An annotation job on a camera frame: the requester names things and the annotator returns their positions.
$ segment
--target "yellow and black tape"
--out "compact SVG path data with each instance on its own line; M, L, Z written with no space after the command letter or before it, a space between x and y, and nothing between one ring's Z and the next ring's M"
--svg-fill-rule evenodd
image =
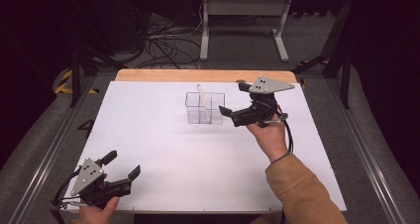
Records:
M64 76L62 77L61 81L58 84L58 87L55 89L55 93L73 93L73 89L65 88L65 84L68 82L72 73L71 68L69 68ZM91 88L89 93L99 93L99 88Z

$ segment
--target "person's right hand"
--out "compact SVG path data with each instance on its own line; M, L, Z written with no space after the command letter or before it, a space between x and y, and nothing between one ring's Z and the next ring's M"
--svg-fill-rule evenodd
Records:
M247 125L248 130L256 137L262 151L268 156L271 163L287 153L284 123L269 124L261 128L257 124Z

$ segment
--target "tan jacket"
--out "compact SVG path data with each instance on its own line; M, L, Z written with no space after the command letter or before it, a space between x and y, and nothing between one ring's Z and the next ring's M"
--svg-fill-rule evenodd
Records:
M274 162L265 173L291 224L347 223L325 186L295 155ZM253 224L272 221L272 216L263 215Z

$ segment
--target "white metal stand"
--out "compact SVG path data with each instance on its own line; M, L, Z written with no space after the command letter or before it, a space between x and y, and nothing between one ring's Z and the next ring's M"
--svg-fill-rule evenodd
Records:
M286 22L291 0L203 0L203 34L200 59L206 60L209 49L209 15L258 15L280 16L280 24L272 34L277 44L281 61L288 61L281 33Z

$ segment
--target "white stick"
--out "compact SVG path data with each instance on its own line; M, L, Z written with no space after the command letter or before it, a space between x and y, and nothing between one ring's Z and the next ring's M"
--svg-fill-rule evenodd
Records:
M200 95L201 106L204 107L207 121L210 122L210 114L209 114L209 111L207 110L207 102L206 102L206 99L204 98L203 89L201 88L200 84L197 84L197 89L198 89L198 94Z

